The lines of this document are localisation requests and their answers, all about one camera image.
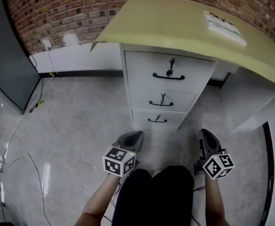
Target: person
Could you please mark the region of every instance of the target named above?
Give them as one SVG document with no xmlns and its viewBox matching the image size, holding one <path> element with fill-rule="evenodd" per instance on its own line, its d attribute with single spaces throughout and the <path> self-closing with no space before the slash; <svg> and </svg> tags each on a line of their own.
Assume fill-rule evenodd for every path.
<svg viewBox="0 0 275 226">
<path fill-rule="evenodd" d="M 99 226 L 120 177 L 109 174 L 83 209 L 75 226 Z M 119 191 L 112 226 L 190 225 L 194 179 L 183 166 L 169 166 L 154 177 L 134 169 Z M 228 226 L 218 181 L 205 174 L 206 225 Z"/>
</svg>

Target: marker cube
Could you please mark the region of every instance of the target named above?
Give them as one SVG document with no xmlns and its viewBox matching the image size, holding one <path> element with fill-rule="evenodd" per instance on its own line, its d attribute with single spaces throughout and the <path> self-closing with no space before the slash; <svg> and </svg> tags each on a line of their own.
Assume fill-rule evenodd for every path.
<svg viewBox="0 0 275 226">
<path fill-rule="evenodd" d="M 108 146 L 103 156 L 104 171 L 124 176 L 135 167 L 136 153 L 118 147 Z"/>
<path fill-rule="evenodd" d="M 204 164 L 203 169 L 212 180 L 226 177 L 235 167 L 230 154 L 212 155 Z"/>
</svg>

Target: brick wall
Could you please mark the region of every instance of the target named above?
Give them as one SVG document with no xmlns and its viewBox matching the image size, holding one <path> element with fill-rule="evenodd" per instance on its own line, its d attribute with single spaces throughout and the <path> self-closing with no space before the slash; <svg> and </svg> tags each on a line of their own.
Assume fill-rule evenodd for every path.
<svg viewBox="0 0 275 226">
<path fill-rule="evenodd" d="M 230 12 L 261 29 L 275 41 L 275 0 L 194 0 Z M 126 0 L 7 0 L 16 30 L 29 53 L 65 46 L 74 33 L 80 44 L 91 43 Z"/>
</svg>

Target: drawer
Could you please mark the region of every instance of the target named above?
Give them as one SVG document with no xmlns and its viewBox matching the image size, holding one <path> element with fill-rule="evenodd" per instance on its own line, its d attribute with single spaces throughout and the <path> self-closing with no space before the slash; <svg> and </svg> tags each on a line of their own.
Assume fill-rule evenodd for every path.
<svg viewBox="0 0 275 226">
<path fill-rule="evenodd" d="M 134 127 L 153 130 L 176 130 L 186 117 L 185 113 L 132 110 Z"/>
<path fill-rule="evenodd" d="M 174 63 L 168 79 L 166 72 L 170 69 L 170 58 Z M 214 62 L 178 55 L 125 51 L 125 59 L 130 88 L 164 88 L 199 94 L 215 69 Z"/>
<path fill-rule="evenodd" d="M 196 95 L 169 90 L 130 88 L 132 109 L 185 113 Z"/>
</svg>

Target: white cabinet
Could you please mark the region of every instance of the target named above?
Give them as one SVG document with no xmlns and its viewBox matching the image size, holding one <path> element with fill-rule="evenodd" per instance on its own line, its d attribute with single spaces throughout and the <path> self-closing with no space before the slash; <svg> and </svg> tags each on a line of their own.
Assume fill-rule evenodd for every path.
<svg viewBox="0 0 275 226">
<path fill-rule="evenodd" d="M 120 46 L 136 129 L 176 130 L 209 81 L 215 62 L 186 51 Z"/>
</svg>

